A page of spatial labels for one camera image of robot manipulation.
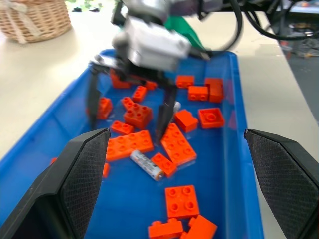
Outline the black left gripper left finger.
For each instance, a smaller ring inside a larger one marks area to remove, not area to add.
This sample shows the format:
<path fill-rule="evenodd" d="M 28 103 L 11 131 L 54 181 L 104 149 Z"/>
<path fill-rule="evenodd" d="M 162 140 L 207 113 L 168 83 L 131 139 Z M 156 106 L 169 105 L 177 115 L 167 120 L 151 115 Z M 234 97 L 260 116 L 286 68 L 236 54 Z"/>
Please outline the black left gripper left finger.
<path fill-rule="evenodd" d="M 82 239 L 98 198 L 110 135 L 102 128 L 70 140 L 28 188 L 0 237 Z"/>

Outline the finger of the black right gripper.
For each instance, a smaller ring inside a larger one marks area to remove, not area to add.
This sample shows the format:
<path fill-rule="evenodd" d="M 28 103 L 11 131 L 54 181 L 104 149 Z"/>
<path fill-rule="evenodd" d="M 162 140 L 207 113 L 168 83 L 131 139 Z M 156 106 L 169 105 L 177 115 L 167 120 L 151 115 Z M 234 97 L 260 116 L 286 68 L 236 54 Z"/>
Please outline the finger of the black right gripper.
<path fill-rule="evenodd" d="M 97 121 L 100 98 L 100 92 L 97 89 L 98 74 L 98 71 L 90 71 L 89 87 L 86 100 L 90 129 L 95 129 Z"/>
<path fill-rule="evenodd" d="M 169 85 L 164 89 L 164 101 L 158 111 L 157 125 L 155 130 L 155 142 L 159 145 L 163 138 L 169 122 L 173 117 L 174 105 L 177 95 L 177 86 Z"/>

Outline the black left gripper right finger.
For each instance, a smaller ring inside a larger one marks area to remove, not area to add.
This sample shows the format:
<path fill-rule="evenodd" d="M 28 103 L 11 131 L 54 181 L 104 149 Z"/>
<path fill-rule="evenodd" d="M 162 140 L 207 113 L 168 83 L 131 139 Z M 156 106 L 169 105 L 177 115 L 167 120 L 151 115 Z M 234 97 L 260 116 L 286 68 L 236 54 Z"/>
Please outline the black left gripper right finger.
<path fill-rule="evenodd" d="M 261 192 L 288 239 L 319 237 L 319 163 L 296 141 L 244 133 Z"/>

